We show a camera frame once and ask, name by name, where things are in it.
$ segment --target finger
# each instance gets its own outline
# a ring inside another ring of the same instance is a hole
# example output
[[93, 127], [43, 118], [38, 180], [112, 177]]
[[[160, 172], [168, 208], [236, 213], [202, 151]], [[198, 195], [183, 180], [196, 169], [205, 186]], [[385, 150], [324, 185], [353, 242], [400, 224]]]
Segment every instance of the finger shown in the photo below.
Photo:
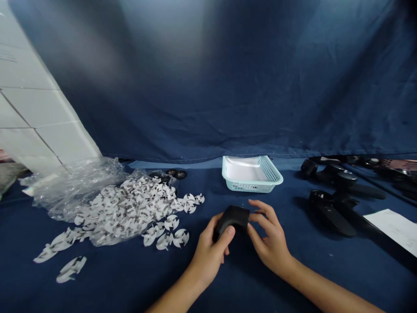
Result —
[[249, 204], [251, 206], [257, 206], [259, 208], [259, 210], [257, 211], [261, 211], [263, 214], [266, 215], [266, 217], [268, 218], [268, 220], [275, 226], [280, 226], [280, 223], [278, 221], [277, 218], [277, 214], [274, 211], [274, 208], [271, 207], [270, 205], [267, 205], [266, 203], [263, 203], [262, 201], [259, 200], [249, 200]]
[[227, 226], [223, 234], [220, 236], [220, 239], [215, 243], [215, 249], [219, 252], [221, 251], [223, 254], [223, 252], [226, 250], [226, 247], [231, 243], [235, 233], [236, 230], [233, 226]]
[[265, 243], [260, 238], [256, 229], [249, 223], [248, 223], [248, 234], [252, 240], [252, 243], [253, 243], [253, 246], [255, 247], [256, 252], [259, 254], [261, 251], [263, 251], [266, 248], [266, 246], [265, 246]]
[[203, 237], [206, 238], [206, 240], [208, 241], [210, 239], [211, 243], [213, 241], [214, 228], [216, 227], [216, 224], [222, 215], [223, 215], [223, 212], [213, 216], [210, 222], [208, 223], [207, 227], [205, 228], [205, 230], [202, 232]]
[[257, 222], [261, 227], [265, 230], [268, 236], [272, 235], [274, 232], [274, 225], [270, 221], [268, 221], [263, 215], [261, 214], [250, 214], [249, 220], [252, 222]]

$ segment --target blue table surface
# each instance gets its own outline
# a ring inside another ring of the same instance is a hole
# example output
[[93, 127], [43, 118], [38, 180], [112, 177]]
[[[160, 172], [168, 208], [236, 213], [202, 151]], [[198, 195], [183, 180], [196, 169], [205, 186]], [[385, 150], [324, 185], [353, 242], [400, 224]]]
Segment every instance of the blue table surface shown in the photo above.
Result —
[[[300, 160], [274, 162], [284, 182], [269, 194], [230, 191], [218, 160], [187, 168], [188, 176], [180, 182], [178, 196], [203, 193], [206, 201], [192, 215], [177, 214], [180, 227], [190, 232], [190, 241], [182, 249], [170, 246], [169, 251], [158, 251], [155, 245], [144, 247], [141, 237], [105, 247], [94, 247], [87, 240], [41, 264], [34, 263], [33, 258], [74, 224], [52, 220], [44, 209], [32, 207], [32, 198], [14, 184], [0, 202], [2, 312], [144, 311], [187, 267], [209, 219], [231, 204], [253, 211], [248, 199], [259, 199], [275, 208], [290, 252], [306, 266], [387, 312], [413, 312], [417, 304], [415, 272], [361, 232], [347, 239], [329, 231], [308, 207], [307, 199], [311, 189], [333, 189], [301, 179]], [[136, 166], [158, 167], [133, 164]], [[417, 208], [392, 195], [386, 200], [359, 200], [356, 210], [360, 214], [389, 208], [417, 222]], [[261, 263], [247, 235], [238, 233], [230, 252], [216, 279], [190, 312], [318, 312]], [[76, 256], [87, 257], [76, 280], [57, 284], [55, 278], [61, 268]]]

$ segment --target forearm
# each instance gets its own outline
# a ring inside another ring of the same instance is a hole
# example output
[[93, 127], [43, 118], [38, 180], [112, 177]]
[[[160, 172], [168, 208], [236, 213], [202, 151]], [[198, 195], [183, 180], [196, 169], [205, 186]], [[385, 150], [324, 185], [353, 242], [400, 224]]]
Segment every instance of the forearm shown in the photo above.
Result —
[[383, 312], [345, 288], [329, 281], [295, 260], [294, 272], [283, 277], [324, 313]]
[[178, 281], [146, 312], [187, 312], [203, 291], [204, 288], [200, 286], [199, 281], [195, 280], [195, 276], [186, 270]]

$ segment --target right hand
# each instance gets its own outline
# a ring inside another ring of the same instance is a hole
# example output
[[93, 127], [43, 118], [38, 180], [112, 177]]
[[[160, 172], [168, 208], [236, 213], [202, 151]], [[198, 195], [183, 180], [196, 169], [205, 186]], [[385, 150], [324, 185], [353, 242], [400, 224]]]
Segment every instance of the right hand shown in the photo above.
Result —
[[255, 211], [256, 214], [249, 216], [249, 220], [259, 223], [267, 234], [267, 237], [261, 238], [255, 228], [248, 223], [248, 233], [256, 253], [272, 272], [283, 279], [288, 278], [295, 271], [296, 261], [288, 251], [284, 230], [274, 209], [259, 200], [249, 200], [249, 204], [259, 208]]

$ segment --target pink object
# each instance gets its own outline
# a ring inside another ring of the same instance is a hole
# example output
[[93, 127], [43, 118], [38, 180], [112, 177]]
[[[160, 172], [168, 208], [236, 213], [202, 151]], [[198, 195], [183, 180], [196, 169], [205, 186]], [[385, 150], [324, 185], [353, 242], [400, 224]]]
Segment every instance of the pink object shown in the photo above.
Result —
[[417, 160], [381, 160], [389, 168], [401, 168], [409, 171], [417, 171]]

